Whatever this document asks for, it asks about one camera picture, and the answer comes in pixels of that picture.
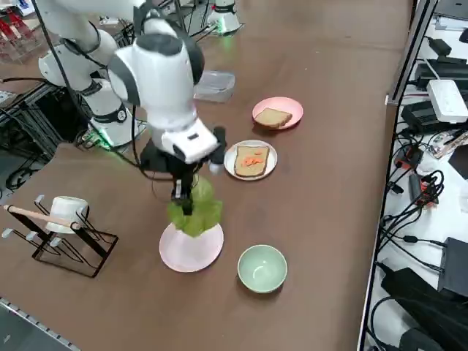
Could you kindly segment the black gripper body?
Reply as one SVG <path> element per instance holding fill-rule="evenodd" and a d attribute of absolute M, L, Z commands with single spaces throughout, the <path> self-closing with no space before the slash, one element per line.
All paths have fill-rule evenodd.
<path fill-rule="evenodd" d="M 140 165 L 144 171 L 170 174 L 174 181 L 193 181 L 194 174 L 203 166 L 202 161 L 186 164 L 178 157 L 159 150 L 147 142 L 140 153 Z"/>

